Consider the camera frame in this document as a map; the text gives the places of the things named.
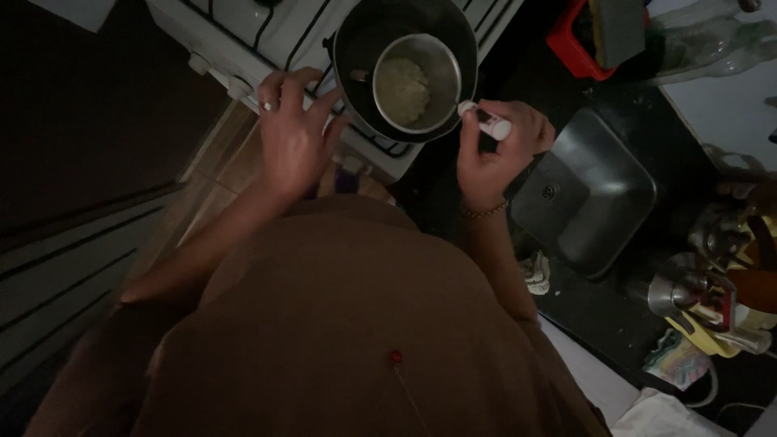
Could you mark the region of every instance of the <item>kitchen sink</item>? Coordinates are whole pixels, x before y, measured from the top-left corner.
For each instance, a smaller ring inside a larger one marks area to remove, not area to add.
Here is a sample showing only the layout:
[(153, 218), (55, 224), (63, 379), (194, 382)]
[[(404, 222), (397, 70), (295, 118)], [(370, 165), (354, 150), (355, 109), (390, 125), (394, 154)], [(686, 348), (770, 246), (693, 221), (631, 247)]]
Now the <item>kitchen sink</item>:
[(656, 203), (653, 178), (591, 109), (564, 128), (510, 213), (587, 278), (602, 276)]

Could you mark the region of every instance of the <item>sink drain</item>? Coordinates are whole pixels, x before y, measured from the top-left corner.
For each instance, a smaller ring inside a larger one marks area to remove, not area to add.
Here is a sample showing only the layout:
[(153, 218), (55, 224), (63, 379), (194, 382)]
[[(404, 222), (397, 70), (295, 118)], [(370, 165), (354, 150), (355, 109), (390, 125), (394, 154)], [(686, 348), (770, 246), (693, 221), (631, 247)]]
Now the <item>sink drain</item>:
[(547, 184), (542, 188), (542, 200), (550, 202), (559, 192), (559, 188), (555, 184)]

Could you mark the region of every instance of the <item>brown shirt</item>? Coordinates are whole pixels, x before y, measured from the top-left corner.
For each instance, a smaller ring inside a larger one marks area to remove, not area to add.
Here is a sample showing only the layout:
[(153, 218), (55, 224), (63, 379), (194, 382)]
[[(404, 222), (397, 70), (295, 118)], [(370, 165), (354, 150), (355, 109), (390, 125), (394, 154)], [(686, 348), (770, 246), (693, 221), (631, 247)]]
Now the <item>brown shirt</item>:
[(466, 254), (367, 198), (298, 205), (179, 319), (119, 308), (27, 434), (609, 435), (539, 326), (512, 320)]

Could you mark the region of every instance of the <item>metal cup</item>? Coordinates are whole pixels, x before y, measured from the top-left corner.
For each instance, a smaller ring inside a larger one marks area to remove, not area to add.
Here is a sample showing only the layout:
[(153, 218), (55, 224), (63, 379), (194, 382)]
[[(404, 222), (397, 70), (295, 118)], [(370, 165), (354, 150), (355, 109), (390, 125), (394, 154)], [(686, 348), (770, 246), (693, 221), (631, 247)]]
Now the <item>metal cup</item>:
[[(429, 81), (430, 101), (421, 117), (409, 126), (401, 126), (386, 115), (378, 98), (377, 84), (384, 61), (406, 58), (421, 67)], [(456, 57), (442, 41), (427, 33), (415, 33), (391, 43), (375, 65), (372, 75), (372, 94), (383, 118), (394, 128), (408, 134), (425, 134), (442, 126), (456, 111), (462, 93), (462, 72)]]

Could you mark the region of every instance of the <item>gas stove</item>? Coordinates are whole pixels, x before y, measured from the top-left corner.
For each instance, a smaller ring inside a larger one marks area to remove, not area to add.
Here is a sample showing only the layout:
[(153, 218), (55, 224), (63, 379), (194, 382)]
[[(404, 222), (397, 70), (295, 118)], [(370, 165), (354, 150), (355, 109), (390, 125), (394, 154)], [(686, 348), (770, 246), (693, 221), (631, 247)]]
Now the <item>gas stove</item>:
[[(273, 70), (312, 66), (323, 78), (306, 89), (305, 106), (332, 89), (332, 63), (322, 45), (359, 0), (146, 0), (164, 31), (191, 55), (189, 65), (210, 73), (259, 112), (254, 90)], [(479, 61), (488, 54), (523, 0), (453, 0), (465, 13), (478, 40)], [(344, 111), (342, 103), (333, 115)], [(349, 126), (336, 160), (383, 184), (396, 182), (423, 144), (407, 144), (368, 135)]]

